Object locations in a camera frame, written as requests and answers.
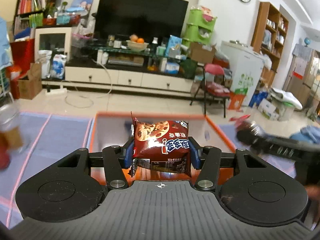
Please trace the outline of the clear glass jar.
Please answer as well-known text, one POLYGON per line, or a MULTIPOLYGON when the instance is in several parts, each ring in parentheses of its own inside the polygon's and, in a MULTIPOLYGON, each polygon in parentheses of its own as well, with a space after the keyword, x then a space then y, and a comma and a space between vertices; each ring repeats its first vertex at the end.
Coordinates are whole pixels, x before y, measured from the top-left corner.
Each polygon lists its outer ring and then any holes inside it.
POLYGON ((14 155, 22 154, 29 145, 28 136, 22 131, 21 113, 8 98, 1 105, 1 139, 5 149, 14 155))

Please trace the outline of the white mini fridge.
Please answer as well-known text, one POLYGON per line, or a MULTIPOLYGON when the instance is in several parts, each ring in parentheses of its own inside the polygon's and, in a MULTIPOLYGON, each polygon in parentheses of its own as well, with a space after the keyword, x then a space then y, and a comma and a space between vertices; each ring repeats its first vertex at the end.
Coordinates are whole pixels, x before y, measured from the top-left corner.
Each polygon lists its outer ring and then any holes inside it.
POLYGON ((222 41, 220 50, 229 59, 229 69, 232 71, 231 92, 244 94, 242 105, 249 106, 263 71, 263 58, 252 47, 242 43, 222 41))

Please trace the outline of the wooden bookshelf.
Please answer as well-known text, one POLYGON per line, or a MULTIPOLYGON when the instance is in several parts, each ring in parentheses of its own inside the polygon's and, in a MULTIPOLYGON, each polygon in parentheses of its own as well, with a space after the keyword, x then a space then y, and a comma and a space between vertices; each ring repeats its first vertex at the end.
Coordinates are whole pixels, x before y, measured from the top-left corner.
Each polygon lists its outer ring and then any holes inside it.
POLYGON ((270 2, 260 2, 255 29, 251 41, 253 50, 271 60, 264 67, 261 78, 268 87, 272 86, 284 50, 289 21, 270 2))

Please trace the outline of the black television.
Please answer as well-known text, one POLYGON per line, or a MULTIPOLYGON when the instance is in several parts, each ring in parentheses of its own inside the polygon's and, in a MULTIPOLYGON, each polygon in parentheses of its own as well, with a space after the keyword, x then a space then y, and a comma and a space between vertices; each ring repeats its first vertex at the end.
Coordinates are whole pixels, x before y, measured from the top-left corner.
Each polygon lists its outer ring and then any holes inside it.
POLYGON ((185 0, 99 0, 95 32, 102 39, 135 34, 146 42, 180 36, 187 7, 185 0))

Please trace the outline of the red folding chair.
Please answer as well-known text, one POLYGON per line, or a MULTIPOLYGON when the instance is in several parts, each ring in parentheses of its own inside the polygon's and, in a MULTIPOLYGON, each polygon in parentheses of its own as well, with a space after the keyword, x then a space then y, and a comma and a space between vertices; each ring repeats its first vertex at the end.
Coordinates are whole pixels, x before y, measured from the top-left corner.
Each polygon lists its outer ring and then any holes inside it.
POLYGON ((202 80, 200 81, 200 84, 192 97, 190 101, 190 105, 193 104, 193 102, 196 99, 196 96, 200 89, 203 90, 203 112, 204 115, 207 114, 207 95, 212 96, 213 101, 221 101, 223 104, 223 117, 226 117, 226 101, 230 99, 230 91, 228 88, 225 87, 225 71, 224 69, 218 65, 213 63, 207 63, 203 67, 203 75, 202 80), (213 76, 220 76, 222 77, 222 83, 218 84, 215 81, 208 81, 206 78, 206 74, 210 74, 213 76))

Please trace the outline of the white small cabinet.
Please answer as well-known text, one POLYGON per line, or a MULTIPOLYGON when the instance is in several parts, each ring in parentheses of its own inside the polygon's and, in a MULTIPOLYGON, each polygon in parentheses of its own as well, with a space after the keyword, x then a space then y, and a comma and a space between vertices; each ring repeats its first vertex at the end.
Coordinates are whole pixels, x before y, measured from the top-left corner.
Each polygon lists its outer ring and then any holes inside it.
POLYGON ((34 58, 38 60, 40 50, 51 50, 52 56, 63 54, 71 59, 72 28, 69 26, 47 26, 35 29, 34 58))

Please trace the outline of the red soda can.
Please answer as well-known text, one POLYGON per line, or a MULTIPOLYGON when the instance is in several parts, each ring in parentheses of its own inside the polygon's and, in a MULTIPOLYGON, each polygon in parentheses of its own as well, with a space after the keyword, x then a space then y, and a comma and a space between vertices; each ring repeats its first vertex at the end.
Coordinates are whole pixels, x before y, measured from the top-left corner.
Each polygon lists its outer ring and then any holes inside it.
POLYGON ((8 154, 8 143, 3 134, 0 135, 0 170, 8 168, 10 155, 8 154))

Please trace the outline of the orange storage box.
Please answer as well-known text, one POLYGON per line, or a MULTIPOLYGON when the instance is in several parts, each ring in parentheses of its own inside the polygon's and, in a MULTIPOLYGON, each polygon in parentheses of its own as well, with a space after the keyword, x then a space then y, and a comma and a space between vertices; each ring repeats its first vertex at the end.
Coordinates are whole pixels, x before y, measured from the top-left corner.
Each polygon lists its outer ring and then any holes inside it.
POLYGON ((98 113, 89 150, 110 146, 124 156, 129 185, 138 180, 195 183, 207 147, 235 153, 235 145, 204 115, 98 113))

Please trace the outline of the green stacking bins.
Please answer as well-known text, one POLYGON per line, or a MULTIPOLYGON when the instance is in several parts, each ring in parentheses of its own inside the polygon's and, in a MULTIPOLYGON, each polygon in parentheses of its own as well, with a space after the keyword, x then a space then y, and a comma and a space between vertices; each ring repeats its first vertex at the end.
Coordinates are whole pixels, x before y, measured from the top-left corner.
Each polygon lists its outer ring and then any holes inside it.
POLYGON ((209 45, 217 17, 212 11, 204 6, 191 7, 186 23, 182 44, 189 48, 192 42, 209 45))

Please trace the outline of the brown chocolate cookie bag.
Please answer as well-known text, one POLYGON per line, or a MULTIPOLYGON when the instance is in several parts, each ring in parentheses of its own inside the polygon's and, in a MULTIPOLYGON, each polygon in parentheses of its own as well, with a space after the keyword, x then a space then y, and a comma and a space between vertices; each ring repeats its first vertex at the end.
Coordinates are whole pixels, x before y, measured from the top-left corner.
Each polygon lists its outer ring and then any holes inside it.
POLYGON ((183 120, 141 122, 133 117, 133 156, 129 171, 137 168, 191 176, 189 124, 183 120))

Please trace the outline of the blue star paper bag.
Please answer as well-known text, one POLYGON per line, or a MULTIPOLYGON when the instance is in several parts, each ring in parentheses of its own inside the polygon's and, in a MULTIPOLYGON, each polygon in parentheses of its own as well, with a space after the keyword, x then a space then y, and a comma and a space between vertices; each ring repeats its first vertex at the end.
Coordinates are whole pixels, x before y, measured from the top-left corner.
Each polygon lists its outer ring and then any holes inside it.
POLYGON ((7 32, 7 23, 0 19, 0 68, 3 70, 13 65, 12 51, 7 32))

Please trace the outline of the white tv cabinet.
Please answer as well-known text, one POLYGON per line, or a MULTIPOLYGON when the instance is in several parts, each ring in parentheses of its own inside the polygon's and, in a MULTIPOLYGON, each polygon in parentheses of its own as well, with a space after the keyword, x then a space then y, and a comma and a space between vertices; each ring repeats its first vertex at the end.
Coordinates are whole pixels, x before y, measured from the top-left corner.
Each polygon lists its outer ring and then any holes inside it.
POLYGON ((106 90, 156 96, 190 97, 193 80, 170 75, 137 71, 104 69, 101 66, 66 66, 63 80, 42 80, 51 86, 69 86, 77 89, 106 90))

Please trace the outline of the fruit bowl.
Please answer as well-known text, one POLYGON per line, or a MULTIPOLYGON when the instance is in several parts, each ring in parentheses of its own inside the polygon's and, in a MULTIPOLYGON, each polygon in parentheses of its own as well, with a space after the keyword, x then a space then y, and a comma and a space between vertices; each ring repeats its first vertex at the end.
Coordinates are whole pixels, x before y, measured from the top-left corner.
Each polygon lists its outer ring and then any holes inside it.
POLYGON ((146 48, 149 45, 144 41, 143 38, 140 38, 135 34, 132 34, 126 42, 127 42, 128 48, 136 52, 141 52, 146 50, 146 48))

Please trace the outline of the blue plaid tablecloth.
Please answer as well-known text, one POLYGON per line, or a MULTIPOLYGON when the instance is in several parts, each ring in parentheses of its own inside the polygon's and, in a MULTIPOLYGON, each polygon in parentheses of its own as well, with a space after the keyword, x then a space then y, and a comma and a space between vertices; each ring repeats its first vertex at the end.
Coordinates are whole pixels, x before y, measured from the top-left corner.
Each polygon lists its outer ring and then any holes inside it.
MULTIPOLYGON (((236 139, 234 122, 213 128, 203 116, 189 119, 189 136, 201 145, 213 145, 222 151, 233 152, 247 148, 236 139)), ((49 115, 23 112, 20 115, 21 134, 26 146, 12 152, 10 166, 1 171, 1 222, 13 228, 22 221, 14 194, 17 187, 74 150, 85 147, 89 152, 99 152, 113 142, 122 146, 131 135, 131 117, 125 115, 98 114, 95 118, 49 115)), ((296 177, 294 162, 272 156, 263 158, 296 177)), ((189 180, 185 174, 161 173, 142 169, 137 172, 139 180, 189 180)))

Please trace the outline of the red dates clear bag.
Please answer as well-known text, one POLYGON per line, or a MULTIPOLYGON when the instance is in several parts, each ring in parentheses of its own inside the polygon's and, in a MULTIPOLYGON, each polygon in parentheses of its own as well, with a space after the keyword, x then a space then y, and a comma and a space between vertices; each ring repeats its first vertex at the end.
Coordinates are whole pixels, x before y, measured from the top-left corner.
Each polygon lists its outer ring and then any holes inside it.
POLYGON ((234 122, 234 126, 237 131, 248 130, 250 132, 262 132, 263 129, 258 124, 256 124, 256 122, 249 120, 250 116, 250 114, 240 117, 234 116, 231 117, 229 121, 234 122))

